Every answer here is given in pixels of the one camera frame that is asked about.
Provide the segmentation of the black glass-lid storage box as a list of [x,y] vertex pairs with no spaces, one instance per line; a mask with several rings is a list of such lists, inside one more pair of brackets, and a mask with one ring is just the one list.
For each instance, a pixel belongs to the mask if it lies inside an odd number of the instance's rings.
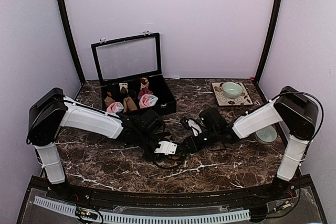
[[[91,45],[100,82],[101,98],[107,92],[122,103],[132,97],[139,104],[140,79],[147,78],[149,90],[158,97],[151,108],[158,115],[176,112],[176,99],[162,76],[159,33],[145,33],[113,40],[102,40]],[[128,94],[121,94],[119,83],[128,83]]]

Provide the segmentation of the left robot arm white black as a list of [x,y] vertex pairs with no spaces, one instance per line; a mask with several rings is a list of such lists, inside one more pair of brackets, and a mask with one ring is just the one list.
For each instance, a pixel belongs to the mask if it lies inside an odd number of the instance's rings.
[[74,101],[61,88],[53,88],[29,109],[26,143],[34,146],[54,193],[63,201],[74,197],[56,148],[63,127],[71,127],[126,143],[144,143],[148,135],[165,128],[162,118],[152,109],[142,115],[108,113]]

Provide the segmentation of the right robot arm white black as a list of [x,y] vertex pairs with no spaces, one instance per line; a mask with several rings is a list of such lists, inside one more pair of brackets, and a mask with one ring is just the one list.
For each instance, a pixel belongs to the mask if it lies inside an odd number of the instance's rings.
[[217,142],[233,144],[275,124],[286,126],[289,136],[277,170],[277,181],[268,187],[269,197],[278,200],[287,193],[287,182],[294,177],[306,158],[310,144],[320,131],[324,108],[313,95],[286,86],[265,104],[230,123],[216,108],[202,111],[199,118],[200,123],[191,118],[180,120],[187,130],[192,131],[192,135],[184,141],[188,153],[196,153]]

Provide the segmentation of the pink mint patterned sock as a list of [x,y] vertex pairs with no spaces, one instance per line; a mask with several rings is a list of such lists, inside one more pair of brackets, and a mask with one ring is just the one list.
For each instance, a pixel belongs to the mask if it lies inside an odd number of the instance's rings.
[[141,109],[149,108],[155,106],[158,101],[158,97],[152,94],[144,94],[139,101],[139,106]]

